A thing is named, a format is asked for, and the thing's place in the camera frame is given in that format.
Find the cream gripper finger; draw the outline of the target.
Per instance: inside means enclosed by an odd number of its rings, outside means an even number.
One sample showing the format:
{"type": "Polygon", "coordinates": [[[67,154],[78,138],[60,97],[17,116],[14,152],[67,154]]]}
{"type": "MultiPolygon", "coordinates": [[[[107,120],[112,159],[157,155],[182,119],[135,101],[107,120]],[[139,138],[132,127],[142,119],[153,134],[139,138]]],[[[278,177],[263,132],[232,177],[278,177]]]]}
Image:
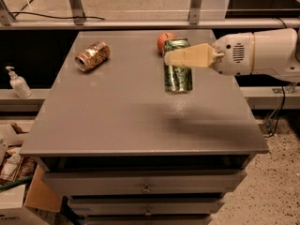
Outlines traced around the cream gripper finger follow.
{"type": "Polygon", "coordinates": [[[176,67],[210,68],[223,56],[223,52],[217,52],[208,43],[203,43],[166,52],[164,63],[176,67]]]}

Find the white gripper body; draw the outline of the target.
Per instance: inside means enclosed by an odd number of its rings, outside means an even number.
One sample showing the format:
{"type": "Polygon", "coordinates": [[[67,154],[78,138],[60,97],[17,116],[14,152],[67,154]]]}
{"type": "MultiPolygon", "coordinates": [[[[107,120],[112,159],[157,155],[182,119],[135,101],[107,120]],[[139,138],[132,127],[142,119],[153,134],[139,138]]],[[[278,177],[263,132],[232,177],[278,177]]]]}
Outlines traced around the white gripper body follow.
{"type": "Polygon", "coordinates": [[[212,47],[221,53],[214,70],[222,75],[249,75],[253,69],[254,35],[239,33],[216,40],[212,47]]]}

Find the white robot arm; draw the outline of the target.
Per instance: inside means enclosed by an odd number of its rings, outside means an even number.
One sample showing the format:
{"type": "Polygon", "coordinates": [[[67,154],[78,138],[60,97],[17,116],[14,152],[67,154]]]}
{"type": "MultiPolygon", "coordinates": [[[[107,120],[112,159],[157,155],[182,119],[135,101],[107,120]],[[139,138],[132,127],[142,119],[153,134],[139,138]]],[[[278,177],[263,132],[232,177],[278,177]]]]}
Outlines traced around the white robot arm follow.
{"type": "Polygon", "coordinates": [[[222,75],[269,75],[290,83],[300,82],[296,57],[298,35],[292,28],[238,33],[166,52],[167,66],[212,68],[222,75]]]}

